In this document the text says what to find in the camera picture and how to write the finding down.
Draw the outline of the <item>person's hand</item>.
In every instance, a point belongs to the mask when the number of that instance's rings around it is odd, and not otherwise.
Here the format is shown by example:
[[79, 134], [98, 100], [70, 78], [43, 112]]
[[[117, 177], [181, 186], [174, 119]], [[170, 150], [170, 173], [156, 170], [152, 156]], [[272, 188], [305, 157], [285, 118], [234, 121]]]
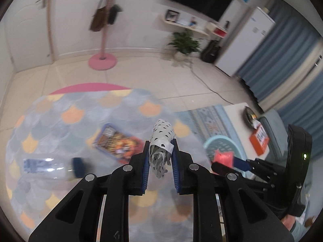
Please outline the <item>person's hand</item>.
[[289, 214], [287, 214], [285, 217], [281, 219], [281, 222], [289, 231], [292, 230], [292, 227], [294, 226], [295, 221], [296, 221], [296, 218]]

